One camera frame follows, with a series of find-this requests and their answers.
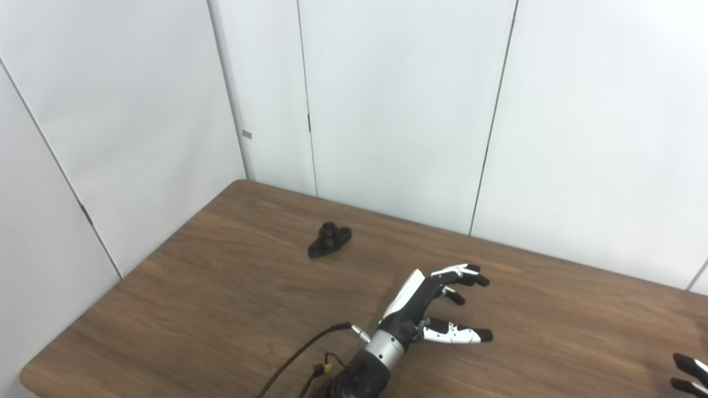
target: black mounting bracket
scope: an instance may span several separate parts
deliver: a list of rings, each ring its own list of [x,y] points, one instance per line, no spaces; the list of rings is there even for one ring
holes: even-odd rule
[[[320,258],[327,254],[332,254],[344,246],[352,238],[352,230],[349,227],[337,228],[332,221],[322,224],[319,229],[319,237],[307,248],[310,258]]]

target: black fingertip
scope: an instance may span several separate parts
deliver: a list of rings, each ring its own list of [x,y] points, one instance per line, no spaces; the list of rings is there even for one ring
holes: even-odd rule
[[[464,305],[465,302],[467,302],[464,299],[464,297],[461,294],[459,294],[458,292],[447,292],[447,293],[445,293],[445,295],[447,295],[450,298],[450,300],[452,300],[452,302],[454,302],[457,305]]]
[[[480,285],[483,288],[486,288],[489,286],[489,279],[485,278],[482,274],[475,275],[474,276],[474,282],[476,282],[477,285]]]
[[[489,329],[472,329],[472,330],[474,330],[474,333],[477,333],[479,338],[482,340],[482,343],[488,343],[489,341],[494,340],[494,334]]]
[[[676,364],[676,367],[681,371],[686,372],[693,377],[701,377],[702,371],[698,368],[698,365],[696,365],[695,359],[683,354],[674,353],[673,361]]]
[[[460,278],[457,282],[460,285],[474,286],[474,284],[477,283],[477,275],[470,275],[468,273],[465,273],[462,275],[462,278]]]
[[[671,387],[676,388],[679,391],[687,392],[693,394],[693,384],[687,380],[677,379],[676,377],[671,378]]]

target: wood grain tabletop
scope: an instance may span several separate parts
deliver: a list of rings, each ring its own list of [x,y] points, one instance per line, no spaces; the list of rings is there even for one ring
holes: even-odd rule
[[[325,221],[353,237],[312,260]],[[672,353],[708,359],[708,297],[237,181],[21,382],[43,398],[253,397],[322,329],[373,332],[415,268],[467,262],[491,285],[462,287],[465,306],[436,300],[427,315],[492,329],[494,342],[413,345],[383,397],[682,397],[668,383],[681,375]],[[348,332],[326,336],[266,396],[296,397],[325,351],[347,360],[361,346]]]

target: white wall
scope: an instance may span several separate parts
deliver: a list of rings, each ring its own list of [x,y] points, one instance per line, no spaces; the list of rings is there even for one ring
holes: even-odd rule
[[[319,196],[469,233],[514,3],[301,0]]]
[[[0,397],[33,397],[22,367],[118,280],[0,67]]]
[[[0,56],[123,274],[245,176],[205,1],[4,0]]]
[[[249,178],[315,195],[297,2],[210,4]]]
[[[472,234],[686,288],[708,258],[707,12],[521,1]]]

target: robotic hand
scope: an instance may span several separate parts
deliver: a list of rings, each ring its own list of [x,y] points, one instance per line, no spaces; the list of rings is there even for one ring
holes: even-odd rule
[[[489,329],[473,329],[436,318],[425,312],[437,297],[445,296],[455,304],[465,299],[448,285],[489,286],[489,279],[472,264],[450,266],[425,277],[415,270],[406,280],[396,298],[386,308],[374,336],[367,341],[347,367],[340,371],[325,388],[326,398],[375,398],[391,378],[391,371],[412,343],[421,340],[438,343],[482,343],[492,341]]]

